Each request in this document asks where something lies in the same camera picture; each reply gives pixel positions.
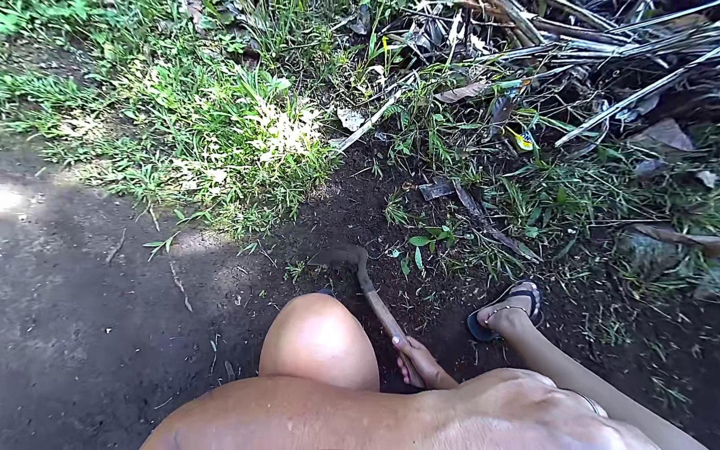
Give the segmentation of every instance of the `bare knee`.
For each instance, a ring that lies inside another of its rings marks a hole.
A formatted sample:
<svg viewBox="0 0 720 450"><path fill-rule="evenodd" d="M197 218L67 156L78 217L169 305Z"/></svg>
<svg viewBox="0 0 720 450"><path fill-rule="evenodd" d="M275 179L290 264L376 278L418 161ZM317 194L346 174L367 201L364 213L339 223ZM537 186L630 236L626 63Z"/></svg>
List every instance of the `bare knee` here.
<svg viewBox="0 0 720 450"><path fill-rule="evenodd" d="M301 295L271 324L260 354L260 376L298 376L378 390L374 348L362 327L335 298Z"/></svg>

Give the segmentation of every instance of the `wooden handle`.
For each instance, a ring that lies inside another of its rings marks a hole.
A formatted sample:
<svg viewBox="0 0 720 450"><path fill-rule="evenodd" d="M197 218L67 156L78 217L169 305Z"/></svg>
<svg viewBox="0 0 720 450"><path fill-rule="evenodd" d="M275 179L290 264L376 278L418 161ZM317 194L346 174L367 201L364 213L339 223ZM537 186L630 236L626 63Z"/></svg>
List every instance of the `wooden handle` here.
<svg viewBox="0 0 720 450"><path fill-rule="evenodd" d="M399 324L390 313L385 302L379 298L379 294L377 294L376 291L365 292L365 298L371 303L371 308L374 309L377 318L382 322L382 327L385 329L388 337L393 338L394 336L399 336L399 339L404 340L405 345L409 346L410 342L407 340L407 335L402 330L402 327L399 327ZM413 361L410 361L410 358L402 352L399 353L399 357L402 358L402 362L405 363L405 367L407 367L407 372L410 373L410 384L418 388L426 388L426 383L424 383L424 379L418 371L415 370Z"/></svg>

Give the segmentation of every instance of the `leg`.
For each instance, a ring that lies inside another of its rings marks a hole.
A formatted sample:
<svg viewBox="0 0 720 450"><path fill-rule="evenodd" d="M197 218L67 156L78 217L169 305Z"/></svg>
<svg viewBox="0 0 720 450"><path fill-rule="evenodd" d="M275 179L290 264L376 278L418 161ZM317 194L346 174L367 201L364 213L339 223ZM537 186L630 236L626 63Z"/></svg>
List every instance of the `leg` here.
<svg viewBox="0 0 720 450"><path fill-rule="evenodd" d="M525 288L532 289L535 286L526 283L514 289ZM531 370L548 376L558 388L569 389L591 398L606 410L610 418L640 429L662 450L705 448L694 438L622 394L555 347L535 328L524 311L514 307L499 311L500 305L505 304L523 307L527 311L530 309L529 298L520 296L486 308L477 317L480 323L499 332Z"/></svg>
<svg viewBox="0 0 720 450"><path fill-rule="evenodd" d="M287 375L379 392L377 357L355 317L325 294L297 297L271 323L260 376Z"/></svg>

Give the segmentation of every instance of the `anklet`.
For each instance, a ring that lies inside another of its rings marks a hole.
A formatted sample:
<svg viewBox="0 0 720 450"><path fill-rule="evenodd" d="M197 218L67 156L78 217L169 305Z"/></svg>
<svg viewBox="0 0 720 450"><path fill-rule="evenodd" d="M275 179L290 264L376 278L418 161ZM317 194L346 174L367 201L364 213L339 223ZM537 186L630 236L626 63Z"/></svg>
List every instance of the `anklet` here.
<svg viewBox="0 0 720 450"><path fill-rule="evenodd" d="M488 318L485 319L485 323L487 323L488 320L490 320L490 318L493 317L494 314L496 314L497 312L500 312L500 311L502 311L503 309L510 309L510 308L520 309L520 310L524 311L524 314L526 314L527 317L530 316L530 313L527 312L524 308L522 308L522 307L520 307L520 306L504 305L503 307L500 307L500 308L497 309L496 311L491 312L490 315L488 316Z"/></svg>

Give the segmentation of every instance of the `dirt ground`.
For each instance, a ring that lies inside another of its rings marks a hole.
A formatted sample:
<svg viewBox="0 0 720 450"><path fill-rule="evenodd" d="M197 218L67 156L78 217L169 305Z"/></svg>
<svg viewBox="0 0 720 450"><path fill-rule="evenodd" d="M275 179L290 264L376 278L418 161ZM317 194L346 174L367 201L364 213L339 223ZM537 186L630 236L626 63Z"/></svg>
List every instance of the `dirt ground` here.
<svg viewBox="0 0 720 450"><path fill-rule="evenodd" d="M170 255L147 262L142 244L172 234L173 216L159 217L158 232L129 199L81 187L55 167L36 175L45 163L34 148L0 137L0 448L137 448L175 408L225 383L225 362L237 378L255 376L278 309L330 284L375 345L382 389L414 392L401 382L351 274L308 270L295 283L285 280L286 265L331 243L366 246L381 297L456 379L519 366L503 343L471 342L463 323L505 286L489 285L482 272L405 277L396 260L382 255L406 237L382 215L387 195L406 179L379 181L370 171L352 177L367 167L366 153L351 151L299 219L261 241L267 256L236 256L246 242L184 228ZM415 194L409 200L420 201ZM591 271L601 274L598 281L572 287L579 290L574 298L548 272L535 274L549 292L542 330L628 395L720 448L720 306L683 303L671 318L644 308L635 317L635 342L603 346L581 333L585 314L627 300L615 277ZM644 339L669 351L661 357ZM668 402L653 376L690 401Z"/></svg>

